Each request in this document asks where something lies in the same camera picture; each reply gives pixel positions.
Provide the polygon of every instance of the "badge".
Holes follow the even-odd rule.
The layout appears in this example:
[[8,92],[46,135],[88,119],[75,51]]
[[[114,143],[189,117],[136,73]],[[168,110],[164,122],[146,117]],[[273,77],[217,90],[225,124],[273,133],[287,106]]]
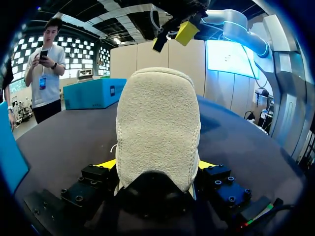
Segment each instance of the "badge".
[[45,89],[46,88],[46,77],[40,77],[39,78],[39,89]]

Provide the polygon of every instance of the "monitor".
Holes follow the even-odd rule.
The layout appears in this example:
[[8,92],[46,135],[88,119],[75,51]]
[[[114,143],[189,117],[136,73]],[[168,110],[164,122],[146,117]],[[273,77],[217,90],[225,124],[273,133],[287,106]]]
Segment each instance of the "monitor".
[[233,41],[207,40],[208,70],[224,71],[259,79],[259,69],[254,62],[254,52]]

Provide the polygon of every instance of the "smartwatch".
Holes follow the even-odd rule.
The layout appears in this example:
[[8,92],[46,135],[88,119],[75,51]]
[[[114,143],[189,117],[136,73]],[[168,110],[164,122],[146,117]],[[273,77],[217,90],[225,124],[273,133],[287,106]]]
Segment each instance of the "smartwatch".
[[55,62],[55,64],[51,67],[52,69],[55,69],[57,66],[57,62]]

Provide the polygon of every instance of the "person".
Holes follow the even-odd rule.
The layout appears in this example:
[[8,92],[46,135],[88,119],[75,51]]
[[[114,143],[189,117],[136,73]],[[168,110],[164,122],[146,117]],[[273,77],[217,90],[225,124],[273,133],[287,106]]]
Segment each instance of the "person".
[[8,62],[6,63],[5,67],[6,71],[3,72],[3,84],[2,88],[0,88],[0,103],[3,102],[3,93],[4,91],[4,98],[5,101],[8,104],[8,116],[9,116],[9,122],[11,125],[11,131],[14,129],[14,116],[13,116],[13,108],[11,105],[10,101],[10,83],[13,80],[13,73],[12,73],[12,65],[11,65],[11,60],[9,59]]
[[[65,71],[65,53],[53,42],[62,24],[59,18],[49,20],[43,46],[30,55],[25,71],[25,84],[31,84],[32,109],[38,124],[61,111],[59,76]],[[41,51],[48,51],[47,56],[40,57]]]

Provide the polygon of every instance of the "teal box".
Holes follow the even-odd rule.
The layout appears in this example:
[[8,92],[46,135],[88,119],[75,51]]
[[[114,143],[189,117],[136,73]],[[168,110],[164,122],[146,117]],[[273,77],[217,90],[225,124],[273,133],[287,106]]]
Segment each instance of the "teal box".
[[96,79],[63,88],[67,110],[102,109],[119,101],[127,79]]

